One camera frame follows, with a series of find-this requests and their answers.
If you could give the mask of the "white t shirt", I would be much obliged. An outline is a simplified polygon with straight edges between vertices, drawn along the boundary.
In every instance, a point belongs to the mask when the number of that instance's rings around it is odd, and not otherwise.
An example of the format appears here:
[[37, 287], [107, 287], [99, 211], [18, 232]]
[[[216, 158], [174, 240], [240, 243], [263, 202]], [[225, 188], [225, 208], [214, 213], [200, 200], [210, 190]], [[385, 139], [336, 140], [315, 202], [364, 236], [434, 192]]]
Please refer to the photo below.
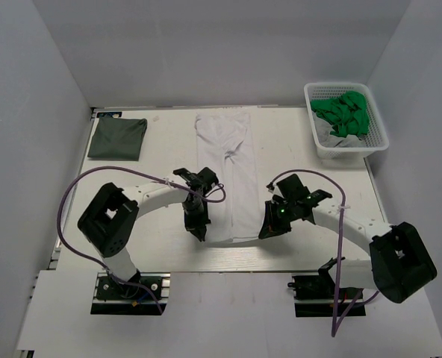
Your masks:
[[226, 199], [208, 205], [211, 224], [206, 241], [246, 242], [258, 238], [263, 221], [250, 116], [196, 117], [197, 164], [208, 167], [224, 184]]

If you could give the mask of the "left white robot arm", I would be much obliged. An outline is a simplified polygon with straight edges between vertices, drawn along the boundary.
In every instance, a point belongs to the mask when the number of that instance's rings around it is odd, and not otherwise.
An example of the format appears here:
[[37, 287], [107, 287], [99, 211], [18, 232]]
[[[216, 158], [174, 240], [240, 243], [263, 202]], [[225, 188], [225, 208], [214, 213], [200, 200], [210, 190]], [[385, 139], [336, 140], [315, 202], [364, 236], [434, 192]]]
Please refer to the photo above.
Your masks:
[[166, 180], [152, 179], [128, 189], [114, 183], [101, 187], [77, 226], [99, 253], [104, 267], [116, 277], [113, 286], [122, 297], [133, 297], [140, 288], [139, 271], [126, 249], [136, 220], [162, 207], [181, 204], [185, 230], [204, 242], [211, 223], [205, 197], [219, 183], [216, 174], [205, 167], [198, 173], [176, 169]]

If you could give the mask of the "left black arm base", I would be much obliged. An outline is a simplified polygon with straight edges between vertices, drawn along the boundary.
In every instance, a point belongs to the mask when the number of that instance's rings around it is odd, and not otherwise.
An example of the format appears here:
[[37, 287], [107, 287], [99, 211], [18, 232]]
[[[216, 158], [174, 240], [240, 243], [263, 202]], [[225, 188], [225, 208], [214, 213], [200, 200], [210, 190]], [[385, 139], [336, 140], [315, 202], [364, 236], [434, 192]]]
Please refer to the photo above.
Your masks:
[[91, 315], [157, 316], [168, 303], [170, 273], [142, 273], [140, 283], [146, 286], [158, 300], [139, 287], [117, 283], [105, 272], [97, 274]]

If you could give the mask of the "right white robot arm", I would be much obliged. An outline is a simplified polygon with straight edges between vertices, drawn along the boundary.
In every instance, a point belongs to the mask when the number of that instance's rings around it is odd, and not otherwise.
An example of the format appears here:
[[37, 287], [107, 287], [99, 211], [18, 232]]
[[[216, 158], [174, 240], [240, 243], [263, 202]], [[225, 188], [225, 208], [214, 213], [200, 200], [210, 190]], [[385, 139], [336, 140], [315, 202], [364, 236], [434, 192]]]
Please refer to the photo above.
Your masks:
[[412, 224], [388, 224], [350, 213], [327, 191], [310, 191], [296, 174], [267, 188], [273, 196], [265, 203], [259, 239], [289, 233], [292, 222], [303, 220], [341, 235], [368, 254], [366, 260], [332, 258], [322, 265], [317, 286], [324, 295], [334, 298], [345, 289], [372, 289], [400, 304], [437, 277]]

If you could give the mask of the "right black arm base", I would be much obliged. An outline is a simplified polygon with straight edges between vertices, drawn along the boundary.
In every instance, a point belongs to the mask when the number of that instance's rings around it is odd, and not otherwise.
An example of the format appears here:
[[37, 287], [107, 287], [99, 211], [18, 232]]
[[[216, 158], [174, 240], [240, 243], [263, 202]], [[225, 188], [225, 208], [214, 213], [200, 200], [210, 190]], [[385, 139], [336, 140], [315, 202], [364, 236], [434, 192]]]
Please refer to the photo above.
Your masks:
[[[293, 292], [294, 309], [297, 318], [328, 318], [333, 314], [334, 289], [318, 274], [301, 274], [292, 276], [287, 283]], [[350, 304], [357, 289], [340, 289], [338, 315]], [[361, 306], [362, 294], [347, 313], [348, 317], [366, 316], [366, 310]]]

